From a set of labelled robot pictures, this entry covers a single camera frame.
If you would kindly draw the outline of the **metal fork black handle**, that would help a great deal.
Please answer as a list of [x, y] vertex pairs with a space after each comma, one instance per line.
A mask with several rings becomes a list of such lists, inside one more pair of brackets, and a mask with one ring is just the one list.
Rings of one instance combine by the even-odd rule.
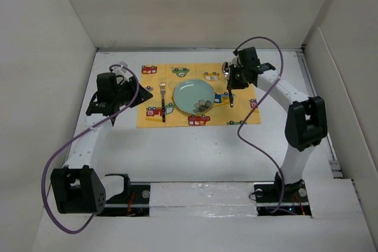
[[165, 123], [165, 82], [160, 82], [159, 84], [160, 94], [161, 94], [161, 108], [162, 108], [162, 122]]

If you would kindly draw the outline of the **yellow car print cloth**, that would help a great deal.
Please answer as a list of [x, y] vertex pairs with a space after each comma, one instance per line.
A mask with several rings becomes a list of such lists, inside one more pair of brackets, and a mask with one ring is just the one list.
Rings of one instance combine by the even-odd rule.
[[[245, 116], [257, 105], [253, 85], [233, 91], [234, 106], [230, 107], [226, 78], [221, 73], [221, 63], [158, 64], [141, 67], [141, 85], [153, 94], [138, 107], [138, 128], [225, 126], [240, 125]], [[175, 87], [186, 80], [200, 79], [209, 83], [215, 92], [215, 101], [203, 114], [187, 114], [174, 104]], [[162, 122], [162, 104], [159, 89], [165, 82], [165, 123]]]

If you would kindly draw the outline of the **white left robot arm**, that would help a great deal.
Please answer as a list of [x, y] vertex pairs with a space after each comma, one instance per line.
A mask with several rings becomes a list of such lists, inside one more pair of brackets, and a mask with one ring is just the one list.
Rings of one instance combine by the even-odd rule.
[[50, 175], [57, 209], [61, 214], [100, 214], [108, 200], [126, 202], [133, 195], [128, 174], [96, 172], [99, 153], [120, 112], [151, 99], [135, 75], [116, 64], [96, 78], [97, 90], [86, 110], [85, 130], [62, 168]]

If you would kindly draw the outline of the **metal spoon black handle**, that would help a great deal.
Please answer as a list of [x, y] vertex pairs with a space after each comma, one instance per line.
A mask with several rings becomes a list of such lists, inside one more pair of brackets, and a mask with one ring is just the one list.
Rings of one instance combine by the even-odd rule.
[[234, 72], [233, 72], [233, 64], [231, 62], [224, 62], [222, 65], [222, 73], [224, 77], [226, 78], [227, 81], [227, 92], [229, 96], [229, 101], [230, 101], [230, 107], [234, 106], [234, 98], [233, 98], [233, 93], [232, 90], [234, 88]]

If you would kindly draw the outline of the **green floral plate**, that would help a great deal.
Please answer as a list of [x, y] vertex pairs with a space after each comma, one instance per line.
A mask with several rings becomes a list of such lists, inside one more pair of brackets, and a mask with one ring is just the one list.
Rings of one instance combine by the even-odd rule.
[[203, 114], [215, 101], [212, 86], [204, 80], [190, 79], [179, 83], [173, 91], [175, 106], [187, 114]]

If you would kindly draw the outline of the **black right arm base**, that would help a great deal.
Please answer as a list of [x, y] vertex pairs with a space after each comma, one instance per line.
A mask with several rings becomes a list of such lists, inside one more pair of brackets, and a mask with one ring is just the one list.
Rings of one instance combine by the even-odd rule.
[[258, 216], [312, 216], [308, 193], [304, 181], [298, 185], [285, 186], [283, 195], [281, 186], [273, 182], [256, 182], [249, 199], [256, 204]]

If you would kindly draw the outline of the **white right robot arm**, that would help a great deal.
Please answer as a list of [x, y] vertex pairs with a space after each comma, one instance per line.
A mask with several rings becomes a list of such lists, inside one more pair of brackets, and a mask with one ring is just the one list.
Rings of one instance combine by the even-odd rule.
[[261, 63], [256, 49], [235, 51], [235, 58], [222, 65], [227, 80], [227, 91], [243, 90], [251, 84], [271, 96], [287, 113], [285, 137], [288, 143], [285, 158], [278, 171], [273, 194], [280, 201], [294, 195], [294, 186], [302, 180], [303, 171], [314, 148], [327, 136], [325, 101], [311, 97], [282, 79], [276, 68]]

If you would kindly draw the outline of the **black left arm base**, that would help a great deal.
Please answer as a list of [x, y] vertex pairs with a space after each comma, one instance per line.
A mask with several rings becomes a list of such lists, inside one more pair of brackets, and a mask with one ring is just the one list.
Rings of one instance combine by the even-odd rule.
[[131, 192], [111, 197], [98, 217], [148, 217], [150, 196], [150, 183], [132, 182]]

